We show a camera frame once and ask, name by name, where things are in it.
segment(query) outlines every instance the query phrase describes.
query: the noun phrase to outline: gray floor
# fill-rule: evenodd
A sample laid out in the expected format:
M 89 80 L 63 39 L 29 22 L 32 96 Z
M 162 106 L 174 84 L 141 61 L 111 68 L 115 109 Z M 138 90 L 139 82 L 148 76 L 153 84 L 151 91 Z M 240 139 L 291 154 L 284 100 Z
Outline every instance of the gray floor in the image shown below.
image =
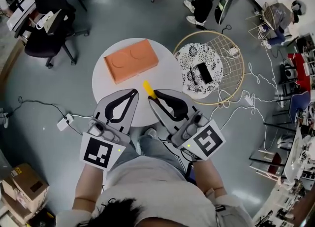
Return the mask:
M 59 104 L 75 114 L 91 115 L 96 106 L 92 93 L 92 73 L 97 59 L 106 48 L 122 39 L 144 37 L 160 42 L 173 51 L 185 35 L 196 31 L 186 21 L 190 12 L 184 7 L 183 0 L 156 0 L 155 3 L 150 0 L 85 0 L 88 13 L 76 0 L 71 3 L 77 8 L 75 27 L 91 27 L 89 37 L 80 36 L 67 41 L 73 53 L 75 50 L 79 52 L 78 64 L 71 66 L 61 50 L 56 56 L 54 68 L 48 70 L 44 66 L 45 60 L 22 53 L 7 82 L 7 106 L 16 107 L 19 104 L 18 96 L 22 96 L 24 99 Z M 247 33 L 250 24 L 244 19 L 252 16 L 252 10 L 253 6 L 248 0 L 242 0 L 233 7 L 223 24 L 230 24 L 233 29 L 225 34 L 241 48 L 246 71 L 249 71 L 248 62 L 251 62 L 255 73 L 261 73 L 271 81 L 266 51 Z M 218 31 L 223 28 L 213 20 L 213 12 L 206 27 Z M 282 59 L 280 56 L 272 59 L 277 73 L 277 65 Z M 258 85 L 251 75 L 245 77 L 242 89 L 255 92 L 257 97 L 264 100 L 274 98 L 274 89 L 265 81 Z M 229 109 L 215 111 L 213 118 L 218 126 L 222 127 L 240 105 L 247 106 L 243 100 L 232 104 Z M 265 119 L 270 118 L 276 109 L 274 103 L 257 101 L 256 106 Z M 207 115 L 214 109 L 213 106 L 199 108 Z M 74 188 L 83 168 L 79 162 L 81 137 L 70 129 L 60 132 L 56 126 L 60 119 L 60 114 L 53 107 L 24 104 L 10 118 L 9 128 L 2 131 L 1 140 L 1 148 L 12 165 L 29 162 L 47 179 L 51 186 L 48 205 L 55 213 L 71 207 Z M 76 118 L 73 125 L 83 131 L 87 128 L 87 122 L 86 119 Z M 161 137 L 165 137 L 165 130 L 157 126 Z M 139 128 L 132 128 L 132 137 L 136 138 L 140 131 Z M 227 190 L 241 197 L 253 216 L 274 186 L 273 182 L 249 168 L 248 157 L 264 138 L 265 127 L 261 116 L 258 113 L 251 115 L 249 109 L 238 110 L 222 132 L 227 143 L 212 159 Z M 275 130 L 268 129 L 268 138 L 272 140 L 274 136 Z

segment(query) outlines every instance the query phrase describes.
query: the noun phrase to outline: round white table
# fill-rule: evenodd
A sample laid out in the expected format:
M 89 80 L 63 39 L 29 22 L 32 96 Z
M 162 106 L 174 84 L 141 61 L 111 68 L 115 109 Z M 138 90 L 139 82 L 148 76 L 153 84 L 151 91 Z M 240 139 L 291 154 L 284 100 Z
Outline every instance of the round white table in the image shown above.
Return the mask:
M 148 40 L 158 57 L 158 65 L 134 76 L 120 84 L 115 84 L 106 66 L 104 57 L 120 50 L 124 47 L 137 43 L 143 38 L 131 38 L 117 42 L 112 45 L 99 57 L 92 77 L 92 89 L 97 103 L 103 98 L 116 91 L 125 89 L 136 89 L 139 92 L 139 102 L 133 116 L 133 127 L 143 127 L 158 122 L 149 102 L 148 94 L 142 87 L 144 80 L 147 80 L 152 89 L 171 89 L 182 91 L 182 72 L 173 54 L 163 45 L 156 41 Z M 119 118 L 122 114 L 126 102 L 115 108 L 114 117 Z

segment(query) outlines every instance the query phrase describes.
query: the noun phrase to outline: black and white patterned plate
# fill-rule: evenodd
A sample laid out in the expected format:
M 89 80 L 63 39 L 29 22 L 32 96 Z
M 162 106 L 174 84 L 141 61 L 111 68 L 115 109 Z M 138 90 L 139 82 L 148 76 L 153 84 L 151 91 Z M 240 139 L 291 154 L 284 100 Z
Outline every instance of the black and white patterned plate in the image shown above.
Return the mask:
M 218 88 L 223 76 L 223 65 L 220 56 L 212 47 L 207 44 L 189 43 L 175 54 L 175 58 L 182 69 L 184 93 L 193 99 L 201 99 Z M 200 63 L 206 64 L 213 80 L 211 83 L 204 83 L 197 67 Z

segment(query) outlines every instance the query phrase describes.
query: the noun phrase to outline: round gold wire rack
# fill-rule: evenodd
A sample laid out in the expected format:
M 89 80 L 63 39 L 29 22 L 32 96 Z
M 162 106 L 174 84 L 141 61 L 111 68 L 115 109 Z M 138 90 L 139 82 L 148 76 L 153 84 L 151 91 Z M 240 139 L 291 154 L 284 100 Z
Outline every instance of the round gold wire rack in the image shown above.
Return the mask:
M 184 37 L 175 47 L 173 54 L 188 43 L 208 44 L 220 56 L 223 65 L 223 77 L 219 87 L 206 98 L 194 101 L 203 105 L 217 105 L 233 98 L 242 86 L 245 73 L 244 59 L 239 47 L 224 34 L 198 31 Z

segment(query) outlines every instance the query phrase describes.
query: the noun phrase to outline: orange foam block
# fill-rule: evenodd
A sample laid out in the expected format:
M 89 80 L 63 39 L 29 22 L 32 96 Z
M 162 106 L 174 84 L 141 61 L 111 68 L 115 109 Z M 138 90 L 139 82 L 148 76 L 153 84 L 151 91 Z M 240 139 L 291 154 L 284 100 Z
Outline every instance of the orange foam block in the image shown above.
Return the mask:
M 158 57 L 147 39 L 104 57 L 116 84 L 155 67 Z

